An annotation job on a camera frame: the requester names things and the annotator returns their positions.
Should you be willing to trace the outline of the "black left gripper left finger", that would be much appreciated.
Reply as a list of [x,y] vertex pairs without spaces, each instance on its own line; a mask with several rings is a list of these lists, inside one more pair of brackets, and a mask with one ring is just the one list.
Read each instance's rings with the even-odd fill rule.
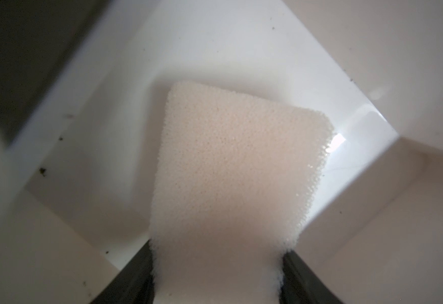
[[147,241],[90,303],[153,304],[154,297],[153,255]]

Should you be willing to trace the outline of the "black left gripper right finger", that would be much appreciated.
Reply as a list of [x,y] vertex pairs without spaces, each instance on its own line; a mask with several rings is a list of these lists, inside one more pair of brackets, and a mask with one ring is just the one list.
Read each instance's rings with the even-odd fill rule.
[[293,250],[283,256],[280,303],[343,304]]

